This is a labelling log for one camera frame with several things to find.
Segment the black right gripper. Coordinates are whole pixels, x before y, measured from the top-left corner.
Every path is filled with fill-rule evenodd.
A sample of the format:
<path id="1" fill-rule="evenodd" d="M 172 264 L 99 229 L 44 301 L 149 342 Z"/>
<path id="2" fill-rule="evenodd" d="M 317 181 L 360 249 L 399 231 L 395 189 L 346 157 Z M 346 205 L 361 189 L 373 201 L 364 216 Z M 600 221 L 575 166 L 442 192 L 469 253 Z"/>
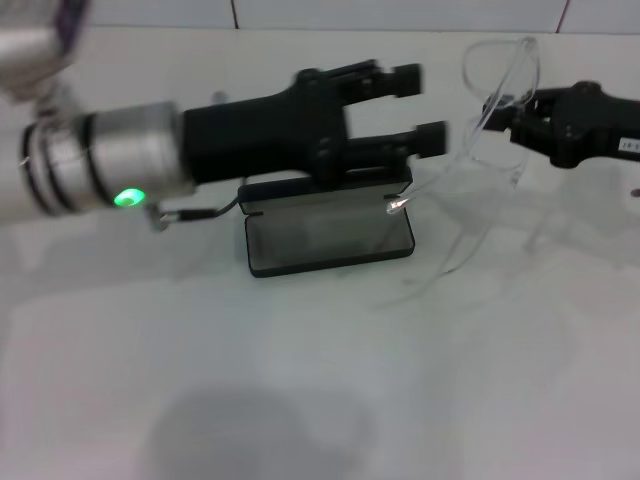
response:
<path id="1" fill-rule="evenodd" d="M 552 132 L 534 118 L 550 112 Z M 557 98 L 555 88 L 506 93 L 492 109 L 486 101 L 482 113 L 490 117 L 484 131 L 508 131 L 512 144 L 550 158 L 561 169 L 599 157 L 639 160 L 639 102 L 611 96 L 597 82 L 578 82 Z"/>

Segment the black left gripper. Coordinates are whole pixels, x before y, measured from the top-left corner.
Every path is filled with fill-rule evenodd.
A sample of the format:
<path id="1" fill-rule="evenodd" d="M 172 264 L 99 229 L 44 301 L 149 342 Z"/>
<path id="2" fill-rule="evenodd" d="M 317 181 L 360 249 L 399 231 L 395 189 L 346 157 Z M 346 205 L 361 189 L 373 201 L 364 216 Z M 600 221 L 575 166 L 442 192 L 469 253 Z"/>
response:
<path id="1" fill-rule="evenodd" d="M 274 95 L 186 110 L 182 123 L 182 158 L 197 185 L 297 171 L 326 186 L 341 176 L 344 103 L 319 70 Z"/>

